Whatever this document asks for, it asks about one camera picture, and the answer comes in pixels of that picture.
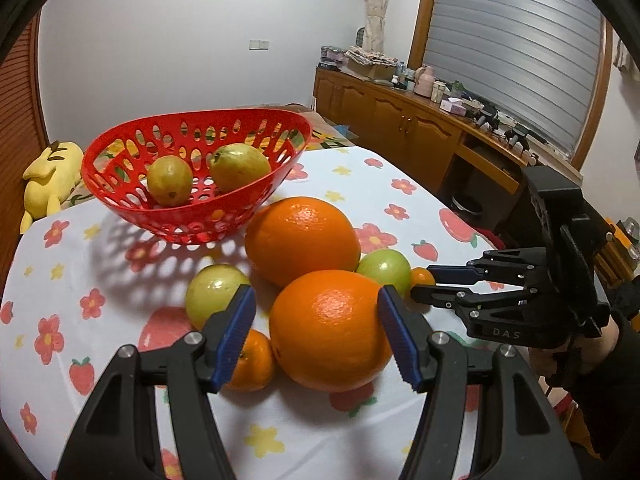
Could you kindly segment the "right hand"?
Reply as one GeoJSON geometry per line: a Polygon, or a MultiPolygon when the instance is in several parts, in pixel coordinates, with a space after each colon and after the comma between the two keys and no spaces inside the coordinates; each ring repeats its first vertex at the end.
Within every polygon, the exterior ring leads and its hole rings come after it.
{"type": "Polygon", "coordinates": [[[587,373],[600,364],[615,348],[620,329],[610,316],[597,338],[584,336],[569,339],[555,349],[529,349],[529,365],[545,378],[553,375],[587,373]]]}

